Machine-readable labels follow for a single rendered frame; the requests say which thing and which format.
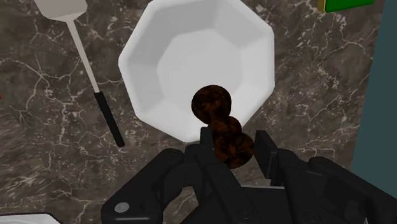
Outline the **white octagonal bowl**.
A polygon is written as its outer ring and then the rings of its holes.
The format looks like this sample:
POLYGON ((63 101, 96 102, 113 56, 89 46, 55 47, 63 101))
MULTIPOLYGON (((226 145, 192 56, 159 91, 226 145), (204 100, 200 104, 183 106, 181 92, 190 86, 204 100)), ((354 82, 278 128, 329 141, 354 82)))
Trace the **white octagonal bowl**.
POLYGON ((199 139, 194 94, 225 88, 241 124, 275 87, 274 32, 241 0, 152 0, 118 67, 138 119, 176 139, 199 139))

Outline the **white dish with black rim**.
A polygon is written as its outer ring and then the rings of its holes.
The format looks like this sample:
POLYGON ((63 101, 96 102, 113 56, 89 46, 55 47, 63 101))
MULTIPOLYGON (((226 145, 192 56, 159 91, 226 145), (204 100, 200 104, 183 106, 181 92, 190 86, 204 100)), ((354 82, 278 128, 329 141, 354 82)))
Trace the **white dish with black rim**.
POLYGON ((0 215, 0 224, 61 224, 48 213, 0 215))

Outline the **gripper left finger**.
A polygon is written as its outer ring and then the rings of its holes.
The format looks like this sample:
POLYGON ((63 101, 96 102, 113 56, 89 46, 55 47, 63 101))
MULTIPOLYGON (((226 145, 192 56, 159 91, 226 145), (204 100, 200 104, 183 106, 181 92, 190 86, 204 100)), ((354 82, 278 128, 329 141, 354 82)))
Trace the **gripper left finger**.
POLYGON ((102 224, 162 224, 163 211, 187 186, 199 205, 181 224, 248 224, 248 199, 212 149, 211 130, 203 127, 198 144, 161 151, 104 203, 102 224))

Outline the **dark brown lumpy object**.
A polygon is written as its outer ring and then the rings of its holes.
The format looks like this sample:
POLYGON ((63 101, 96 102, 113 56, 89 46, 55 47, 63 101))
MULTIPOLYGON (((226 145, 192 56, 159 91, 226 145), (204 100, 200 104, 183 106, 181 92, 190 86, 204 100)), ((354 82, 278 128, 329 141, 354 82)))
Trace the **dark brown lumpy object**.
POLYGON ((232 98, 218 85, 198 90, 192 98, 193 114, 211 130, 214 153, 229 169, 246 164, 254 155, 254 141, 242 131, 238 119, 230 115, 232 98))

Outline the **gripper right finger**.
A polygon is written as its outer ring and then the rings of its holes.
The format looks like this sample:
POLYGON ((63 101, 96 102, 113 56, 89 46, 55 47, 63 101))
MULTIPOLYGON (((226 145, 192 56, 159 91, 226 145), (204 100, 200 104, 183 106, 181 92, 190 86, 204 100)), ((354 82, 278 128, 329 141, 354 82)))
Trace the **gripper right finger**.
POLYGON ((397 224, 397 199, 324 157, 305 162, 256 132, 254 155, 273 186, 283 186, 293 224, 397 224))

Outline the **green and yellow box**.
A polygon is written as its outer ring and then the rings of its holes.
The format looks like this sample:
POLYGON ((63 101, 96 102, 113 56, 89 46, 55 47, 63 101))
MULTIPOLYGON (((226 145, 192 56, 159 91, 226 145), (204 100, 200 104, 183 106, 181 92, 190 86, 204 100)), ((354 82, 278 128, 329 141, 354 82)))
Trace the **green and yellow box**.
POLYGON ((317 0, 317 10, 331 13, 373 4, 375 0, 317 0))

